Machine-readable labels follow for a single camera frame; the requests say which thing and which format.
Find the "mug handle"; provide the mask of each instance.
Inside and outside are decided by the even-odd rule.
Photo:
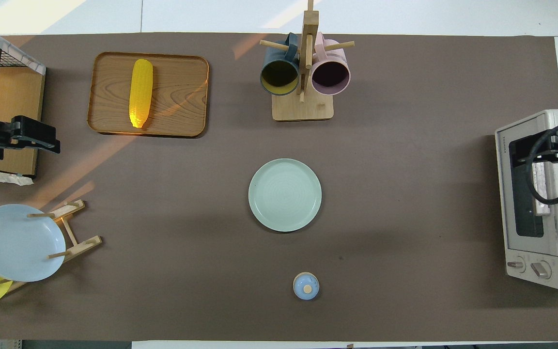
[[[314,52],[318,60],[326,60],[326,51],[324,50],[324,35],[322,32],[316,34],[316,44],[314,45]]]
[[[296,46],[297,37],[295,33],[289,33],[288,38],[285,39],[285,44],[288,50],[285,52],[285,59],[288,61],[294,60],[298,46]]]

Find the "wooden tray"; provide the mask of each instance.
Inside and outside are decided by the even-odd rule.
[[[154,66],[148,121],[134,128],[128,117],[133,66]],[[195,137],[206,127],[208,61],[203,57],[151,53],[100,53],[93,64],[87,124],[100,133]]]

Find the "blue lid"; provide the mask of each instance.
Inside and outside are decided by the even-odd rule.
[[[316,276],[310,272],[301,272],[294,278],[294,293],[301,300],[313,300],[320,291],[320,283]]]

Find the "corn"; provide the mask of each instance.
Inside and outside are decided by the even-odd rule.
[[[128,116],[136,128],[141,128],[148,120],[152,100],[153,67],[148,60],[140,59],[133,67],[128,99]]]

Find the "pink mug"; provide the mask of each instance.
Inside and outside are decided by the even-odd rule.
[[[311,84],[323,95],[336,95],[350,83],[350,69],[343,49],[324,50],[325,46],[332,44],[338,42],[325,40],[323,34],[318,32],[311,66]]]

